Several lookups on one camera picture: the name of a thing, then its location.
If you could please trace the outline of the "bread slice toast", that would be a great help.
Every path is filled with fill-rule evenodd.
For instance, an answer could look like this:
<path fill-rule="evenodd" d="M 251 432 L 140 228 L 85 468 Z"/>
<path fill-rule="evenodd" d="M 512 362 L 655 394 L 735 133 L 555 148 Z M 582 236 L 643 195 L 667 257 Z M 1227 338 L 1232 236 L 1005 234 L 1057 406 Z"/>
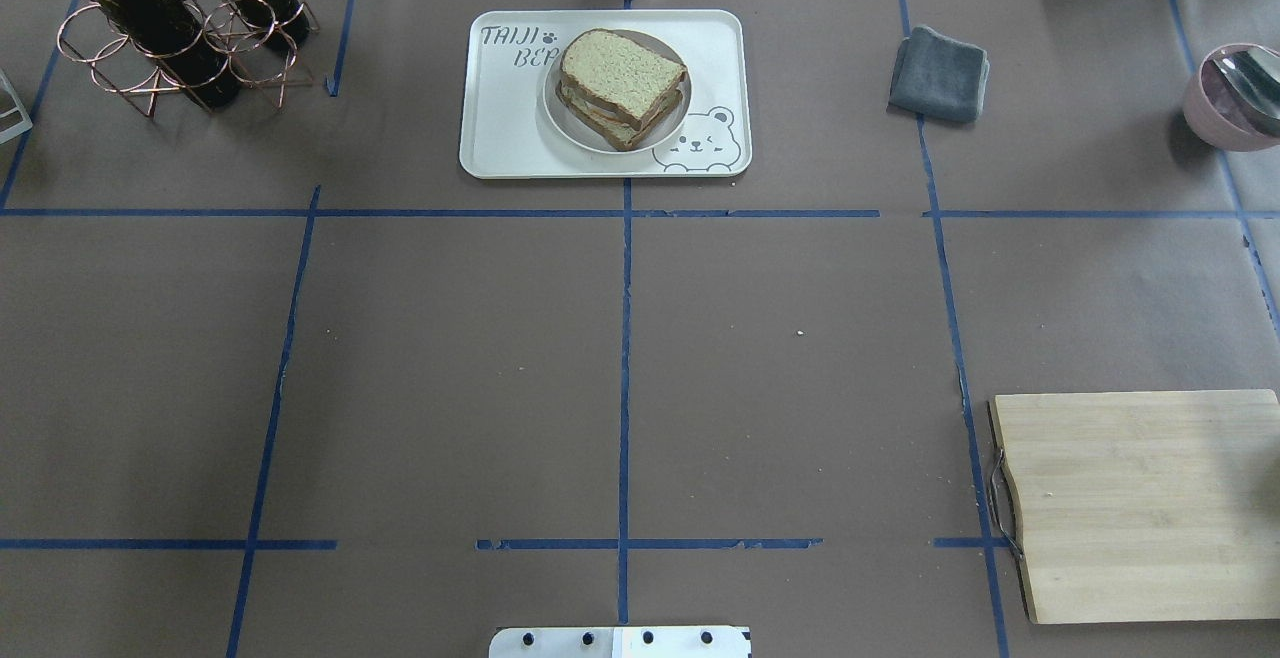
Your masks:
<path fill-rule="evenodd" d="M 678 84 L 687 69 L 677 58 L 667 58 L 613 29 L 588 29 L 573 38 L 559 61 L 559 88 L 570 99 L 634 131 L 645 131 L 678 101 Z"/>

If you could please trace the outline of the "cream bear tray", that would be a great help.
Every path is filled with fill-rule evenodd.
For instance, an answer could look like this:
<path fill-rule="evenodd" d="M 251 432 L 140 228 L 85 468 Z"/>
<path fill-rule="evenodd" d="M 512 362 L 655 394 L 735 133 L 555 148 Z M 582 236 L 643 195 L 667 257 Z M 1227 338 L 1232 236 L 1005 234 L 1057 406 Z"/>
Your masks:
<path fill-rule="evenodd" d="M 687 111 L 657 146 L 596 154 L 550 124 L 550 67 L 593 28 L 653 35 L 687 65 Z M 750 165 L 751 147 L 742 26 L 730 12 L 486 12 L 470 28 L 460 163 L 475 178 L 731 178 Z"/>

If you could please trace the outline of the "bottom bread slice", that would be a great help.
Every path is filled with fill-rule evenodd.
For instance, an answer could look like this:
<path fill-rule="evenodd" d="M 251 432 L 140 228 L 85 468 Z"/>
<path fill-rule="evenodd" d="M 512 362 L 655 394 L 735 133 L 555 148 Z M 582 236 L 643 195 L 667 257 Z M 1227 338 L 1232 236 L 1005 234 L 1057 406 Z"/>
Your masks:
<path fill-rule="evenodd" d="M 618 148 L 618 151 L 631 151 L 631 148 L 637 148 L 641 140 L 646 140 L 657 125 L 666 120 L 667 116 L 669 116 L 672 111 L 675 111 L 676 108 L 678 108 L 684 101 L 682 90 L 672 90 L 672 92 L 663 99 L 659 105 L 659 110 L 652 120 L 645 122 L 641 128 L 632 128 L 632 125 L 620 119 L 620 116 L 613 116 L 612 114 L 608 114 L 608 111 L 604 111 L 603 108 L 598 108 L 593 105 L 593 102 L 586 101 L 586 99 L 581 97 L 576 90 L 564 84 L 563 81 L 558 81 L 554 92 L 557 99 L 559 99 L 559 102 L 562 102 L 562 105 L 567 108 L 567 110 L 571 111 L 579 122 L 582 122 L 584 125 L 595 131 L 595 133 L 600 134 L 605 142 L 611 143 L 612 148 Z"/>

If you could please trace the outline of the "grey folded cloth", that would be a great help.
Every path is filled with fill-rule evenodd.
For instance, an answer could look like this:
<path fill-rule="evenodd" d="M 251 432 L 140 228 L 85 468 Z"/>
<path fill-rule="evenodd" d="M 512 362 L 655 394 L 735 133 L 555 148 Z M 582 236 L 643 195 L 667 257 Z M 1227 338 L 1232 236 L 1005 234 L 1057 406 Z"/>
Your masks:
<path fill-rule="evenodd" d="M 986 49 L 932 26 L 913 26 L 897 47 L 888 102 L 929 119 L 972 124 L 986 105 L 988 76 Z"/>

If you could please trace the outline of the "wooden cutting board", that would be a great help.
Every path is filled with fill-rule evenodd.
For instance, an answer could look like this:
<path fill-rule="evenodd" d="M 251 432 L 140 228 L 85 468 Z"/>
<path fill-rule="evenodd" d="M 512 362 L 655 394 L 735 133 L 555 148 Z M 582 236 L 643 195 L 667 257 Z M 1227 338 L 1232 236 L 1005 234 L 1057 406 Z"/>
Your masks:
<path fill-rule="evenodd" d="M 1030 622 L 1277 617 L 1272 390 L 997 396 L 989 417 Z"/>

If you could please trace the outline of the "dark green wine bottle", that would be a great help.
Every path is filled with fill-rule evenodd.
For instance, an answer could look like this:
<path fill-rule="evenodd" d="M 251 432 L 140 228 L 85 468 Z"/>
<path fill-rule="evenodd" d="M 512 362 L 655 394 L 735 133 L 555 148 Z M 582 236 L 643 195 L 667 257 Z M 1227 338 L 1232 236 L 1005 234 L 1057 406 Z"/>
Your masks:
<path fill-rule="evenodd" d="M 241 84 L 224 52 L 214 49 L 204 24 L 183 0 L 92 0 L 137 47 L 157 56 L 163 73 L 205 108 L 225 108 Z"/>

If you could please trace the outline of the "pink bowl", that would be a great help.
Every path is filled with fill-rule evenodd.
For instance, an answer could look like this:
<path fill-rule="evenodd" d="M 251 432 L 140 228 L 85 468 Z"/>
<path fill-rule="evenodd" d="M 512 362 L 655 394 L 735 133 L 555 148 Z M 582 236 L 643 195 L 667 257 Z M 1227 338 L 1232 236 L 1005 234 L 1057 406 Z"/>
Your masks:
<path fill-rule="evenodd" d="M 1225 44 L 1208 52 L 1194 67 L 1181 99 L 1181 115 L 1190 131 L 1203 142 L 1230 152 L 1256 152 L 1277 147 L 1275 134 L 1258 131 L 1245 116 L 1245 108 L 1236 99 L 1228 81 L 1215 64 L 1215 58 L 1225 58 L 1245 49 L 1265 49 L 1277 56 L 1275 49 L 1258 44 Z"/>

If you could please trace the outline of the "metal scoop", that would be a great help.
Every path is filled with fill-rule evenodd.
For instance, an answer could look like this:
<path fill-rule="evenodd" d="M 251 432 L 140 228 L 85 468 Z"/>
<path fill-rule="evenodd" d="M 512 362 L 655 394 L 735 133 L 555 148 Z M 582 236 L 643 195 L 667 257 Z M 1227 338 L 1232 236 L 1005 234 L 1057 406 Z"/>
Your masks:
<path fill-rule="evenodd" d="M 1219 52 L 1212 65 L 1228 84 L 1236 111 L 1254 131 L 1279 137 L 1279 56 L 1254 46 Z"/>

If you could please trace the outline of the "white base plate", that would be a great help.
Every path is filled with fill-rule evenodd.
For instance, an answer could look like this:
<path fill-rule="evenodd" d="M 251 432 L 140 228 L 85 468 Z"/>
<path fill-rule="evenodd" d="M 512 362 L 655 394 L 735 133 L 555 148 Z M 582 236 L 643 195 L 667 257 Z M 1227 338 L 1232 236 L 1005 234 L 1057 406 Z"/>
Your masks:
<path fill-rule="evenodd" d="M 489 657 L 751 657 L 750 630 L 728 625 L 511 627 Z"/>

